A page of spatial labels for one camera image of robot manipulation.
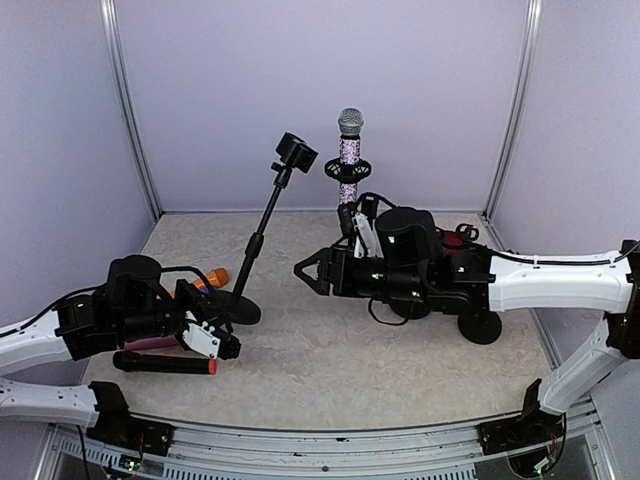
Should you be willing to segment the orange toy microphone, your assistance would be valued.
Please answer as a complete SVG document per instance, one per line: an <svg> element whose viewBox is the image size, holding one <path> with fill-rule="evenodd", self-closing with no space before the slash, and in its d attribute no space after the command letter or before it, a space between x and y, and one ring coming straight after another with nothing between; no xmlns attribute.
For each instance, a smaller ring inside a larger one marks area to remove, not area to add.
<svg viewBox="0 0 640 480"><path fill-rule="evenodd" d="M216 268L214 270L210 270L206 274L206 278L214 288L222 288L227 285L230 281L230 275L225 268ZM207 293L207 287L200 289L201 291Z"/></svg>

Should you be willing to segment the pink toy microphone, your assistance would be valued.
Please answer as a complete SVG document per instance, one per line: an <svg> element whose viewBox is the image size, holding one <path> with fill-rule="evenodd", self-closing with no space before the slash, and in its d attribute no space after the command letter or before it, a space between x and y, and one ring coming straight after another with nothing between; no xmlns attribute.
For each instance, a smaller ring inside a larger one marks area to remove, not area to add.
<svg viewBox="0 0 640 480"><path fill-rule="evenodd" d="M141 339L134 342L127 342L124 346L126 350L149 350L149 349L157 349L157 348L165 348L172 347L178 345L178 340L173 337L158 337L158 338L149 338L149 339Z"/></svg>

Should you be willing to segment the black wireless microphone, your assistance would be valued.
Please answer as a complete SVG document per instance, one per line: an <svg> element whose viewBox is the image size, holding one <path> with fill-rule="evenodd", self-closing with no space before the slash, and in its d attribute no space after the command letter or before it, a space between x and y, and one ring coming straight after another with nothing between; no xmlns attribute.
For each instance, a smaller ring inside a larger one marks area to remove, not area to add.
<svg viewBox="0 0 640 480"><path fill-rule="evenodd" d="M151 372L188 375L215 375L217 361L211 358L191 358L139 354L118 351L113 355L113 365L124 372Z"/></svg>

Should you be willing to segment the short black microphone stand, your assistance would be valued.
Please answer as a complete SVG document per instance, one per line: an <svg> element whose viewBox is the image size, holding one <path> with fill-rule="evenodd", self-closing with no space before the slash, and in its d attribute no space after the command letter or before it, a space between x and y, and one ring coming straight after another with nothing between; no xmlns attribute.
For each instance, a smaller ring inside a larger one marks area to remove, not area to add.
<svg viewBox="0 0 640 480"><path fill-rule="evenodd" d="M479 238L479 230L474 225L468 223L457 225L455 234L463 244L474 243Z"/></svg>

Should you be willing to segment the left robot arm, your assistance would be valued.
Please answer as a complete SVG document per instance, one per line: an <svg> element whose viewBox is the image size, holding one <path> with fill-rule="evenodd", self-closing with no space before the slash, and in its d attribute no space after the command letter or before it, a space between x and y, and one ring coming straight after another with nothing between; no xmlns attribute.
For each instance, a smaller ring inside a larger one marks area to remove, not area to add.
<svg viewBox="0 0 640 480"><path fill-rule="evenodd" d="M127 372L213 375L219 360L238 357L221 295L196 286L161 284L167 268L144 255L114 260L104 284L73 291L1 333L1 414L11 420L70 424L95 440L141 452L166 450L171 425L131 414L120 387L93 381L71 387L9 380L43 364L104 352Z"/></svg>

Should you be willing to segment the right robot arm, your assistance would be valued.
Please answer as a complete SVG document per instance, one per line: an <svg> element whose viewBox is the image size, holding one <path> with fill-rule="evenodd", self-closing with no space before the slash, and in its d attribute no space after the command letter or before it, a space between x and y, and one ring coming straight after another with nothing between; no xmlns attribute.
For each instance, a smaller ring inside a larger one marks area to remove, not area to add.
<svg viewBox="0 0 640 480"><path fill-rule="evenodd" d="M502 313L587 309L602 313L588 339L526 390L521 412L478 428L485 454L563 435L571 405L621 364L639 356L639 245L581 256L527 256L481 245L462 224L437 227L432 214L365 193L338 207L333 245L300 261L295 275L316 293L388 305L403 321L453 315L469 341L488 345Z"/></svg>

